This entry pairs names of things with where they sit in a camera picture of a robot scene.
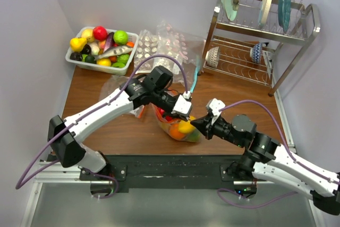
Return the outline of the orange fruit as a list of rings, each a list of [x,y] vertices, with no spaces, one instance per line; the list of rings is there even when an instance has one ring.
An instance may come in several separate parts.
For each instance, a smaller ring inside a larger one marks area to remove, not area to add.
[[[185,138],[186,134],[184,133],[181,133],[178,128],[176,127],[172,127],[169,129],[169,135],[175,139],[175,140],[178,140],[178,141],[181,141]]]

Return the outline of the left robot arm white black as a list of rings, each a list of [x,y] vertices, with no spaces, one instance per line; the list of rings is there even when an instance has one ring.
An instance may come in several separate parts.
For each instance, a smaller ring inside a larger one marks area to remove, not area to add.
[[[106,123],[141,106],[153,104],[170,116],[187,121],[192,110],[191,93],[171,95],[168,87],[172,81],[172,72],[157,66],[147,75],[129,78],[109,96],[78,114],[51,118],[48,143],[62,167],[77,165],[89,169],[97,180],[107,179],[108,160],[83,142]]]

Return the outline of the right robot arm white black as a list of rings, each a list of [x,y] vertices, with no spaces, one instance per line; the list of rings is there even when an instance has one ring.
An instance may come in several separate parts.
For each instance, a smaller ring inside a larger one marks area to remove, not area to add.
[[[191,121],[207,139],[216,136],[244,149],[226,173],[248,181],[266,180],[306,196],[321,211],[339,215],[339,174],[329,172],[295,155],[277,140],[257,131],[246,115],[228,123],[211,115]]]

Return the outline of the clear zip bag orange zipper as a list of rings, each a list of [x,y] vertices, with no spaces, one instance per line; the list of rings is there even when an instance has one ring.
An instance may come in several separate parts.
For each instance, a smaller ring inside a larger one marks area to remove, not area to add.
[[[190,115],[191,98],[186,95],[163,91],[156,104],[153,104],[154,114],[161,129],[177,141],[199,142],[200,133],[190,123],[195,119]]]

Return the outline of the green yellow mango fruit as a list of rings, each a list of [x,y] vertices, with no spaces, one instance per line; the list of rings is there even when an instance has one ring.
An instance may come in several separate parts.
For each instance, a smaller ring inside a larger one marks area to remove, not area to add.
[[[194,130],[189,136],[188,139],[191,142],[199,142],[201,138],[201,133],[198,130]]]

